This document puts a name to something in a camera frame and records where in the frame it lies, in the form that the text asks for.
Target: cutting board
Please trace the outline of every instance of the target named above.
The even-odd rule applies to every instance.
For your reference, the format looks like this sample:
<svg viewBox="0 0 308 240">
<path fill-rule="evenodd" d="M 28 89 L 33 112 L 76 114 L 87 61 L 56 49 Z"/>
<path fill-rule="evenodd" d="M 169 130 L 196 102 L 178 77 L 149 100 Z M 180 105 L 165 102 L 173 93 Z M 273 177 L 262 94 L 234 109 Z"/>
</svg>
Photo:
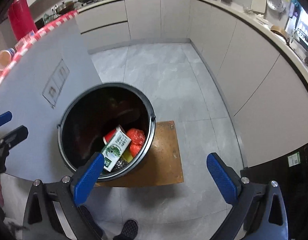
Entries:
<svg viewBox="0 0 308 240">
<path fill-rule="evenodd" d="M 250 9 L 255 13 L 265 14 L 267 7 L 267 0 L 252 0 Z"/>
<path fill-rule="evenodd" d="M 146 187 L 184 182 L 174 121 L 156 123 L 153 143 L 144 159 L 125 176 L 96 183 L 106 187 Z"/>
</svg>

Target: countertop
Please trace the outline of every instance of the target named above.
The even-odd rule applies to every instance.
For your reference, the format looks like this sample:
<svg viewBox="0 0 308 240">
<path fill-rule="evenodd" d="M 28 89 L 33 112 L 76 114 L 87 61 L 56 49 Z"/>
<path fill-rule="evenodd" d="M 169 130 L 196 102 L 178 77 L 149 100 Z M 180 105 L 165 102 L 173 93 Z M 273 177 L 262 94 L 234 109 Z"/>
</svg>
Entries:
<svg viewBox="0 0 308 240">
<path fill-rule="evenodd" d="M 77 11 L 79 13 L 82 13 L 86 10 L 92 9 L 94 7 L 97 7 L 97 6 L 106 4 L 106 3 L 114 2 L 114 1 L 119 1 L 119 0 L 102 0 L 96 3 L 93 3 L 91 5 L 87 5 L 84 8 L 80 8 Z M 222 3 L 220 0 L 201 0 L 201 1 L 209 3 L 224 11 L 227 11 L 228 13 L 237 17 L 238 19 L 243 20 L 244 22 L 246 22 L 248 25 L 250 25 L 254 29 L 263 33 L 267 38 L 269 38 L 273 42 L 273 44 L 276 47 L 278 47 L 285 53 L 285 55 L 299 69 L 300 73 L 303 75 L 304 79 L 308 83 L 308 66 L 305 65 L 302 62 L 302 60 L 296 55 L 296 53 L 289 46 L 287 46 L 276 34 L 271 32 L 267 25 L 260 23 L 260 21 L 257 20 L 255 15 L 248 15 L 244 13 L 243 7 L 235 3 L 231 3 L 231 5 L 226 5 Z"/>
</svg>

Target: cabinet door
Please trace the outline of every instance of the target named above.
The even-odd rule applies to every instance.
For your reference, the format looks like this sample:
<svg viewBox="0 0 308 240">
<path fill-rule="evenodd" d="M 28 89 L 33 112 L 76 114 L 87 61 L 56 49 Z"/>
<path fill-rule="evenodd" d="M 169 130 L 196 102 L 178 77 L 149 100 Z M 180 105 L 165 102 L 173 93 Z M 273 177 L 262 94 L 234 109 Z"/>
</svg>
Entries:
<svg viewBox="0 0 308 240">
<path fill-rule="evenodd" d="M 234 121 L 249 167 L 308 143 L 308 92 L 281 55 Z"/>
<path fill-rule="evenodd" d="M 161 0 L 161 36 L 187 38 L 191 0 Z"/>
<path fill-rule="evenodd" d="M 279 56 L 259 33 L 237 20 L 235 31 L 216 79 L 235 115 L 264 80 Z"/>
<path fill-rule="evenodd" d="M 131 39 L 161 37 L 161 0 L 125 0 Z"/>
<path fill-rule="evenodd" d="M 210 12 L 212 17 L 208 19 L 202 56 L 217 76 L 232 39 L 237 18 L 214 6 Z"/>
<path fill-rule="evenodd" d="M 131 39 L 127 22 L 98 28 L 83 33 L 81 36 L 88 50 L 129 41 Z"/>
<path fill-rule="evenodd" d="M 191 0 L 189 13 L 190 30 L 188 38 L 192 40 L 199 52 L 202 52 L 205 41 L 207 22 L 210 17 L 211 5 L 198 0 Z"/>
<path fill-rule="evenodd" d="M 112 2 L 87 11 L 75 17 L 81 33 L 105 25 L 127 21 L 124 1 Z"/>
</svg>

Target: blue gripper pad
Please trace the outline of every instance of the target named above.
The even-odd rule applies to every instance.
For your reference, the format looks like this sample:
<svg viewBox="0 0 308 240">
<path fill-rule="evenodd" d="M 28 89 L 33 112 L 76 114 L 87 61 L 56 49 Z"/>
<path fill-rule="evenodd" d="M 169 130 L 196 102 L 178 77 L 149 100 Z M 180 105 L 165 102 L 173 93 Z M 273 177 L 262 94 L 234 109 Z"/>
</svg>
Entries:
<svg viewBox="0 0 308 240">
<path fill-rule="evenodd" d="M 78 168 L 72 176 L 71 192 L 76 206 L 84 203 L 104 168 L 104 156 L 96 152 L 87 163 Z"/>
<path fill-rule="evenodd" d="M 207 156 L 206 165 L 226 203 L 235 205 L 241 193 L 240 177 L 216 153 Z"/>
<path fill-rule="evenodd" d="M 12 113 L 10 111 L 0 115 L 0 126 L 12 120 Z"/>
</svg>

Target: energy label sticker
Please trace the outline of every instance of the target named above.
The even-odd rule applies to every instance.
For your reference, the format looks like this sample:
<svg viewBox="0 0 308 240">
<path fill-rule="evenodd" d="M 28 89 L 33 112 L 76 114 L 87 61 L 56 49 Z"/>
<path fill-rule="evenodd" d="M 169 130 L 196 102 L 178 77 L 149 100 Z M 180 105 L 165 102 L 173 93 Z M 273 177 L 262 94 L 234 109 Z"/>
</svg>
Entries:
<svg viewBox="0 0 308 240">
<path fill-rule="evenodd" d="M 288 166 L 294 166 L 300 163 L 300 155 L 299 152 L 296 152 L 293 155 L 289 155 L 288 157 Z"/>
</svg>

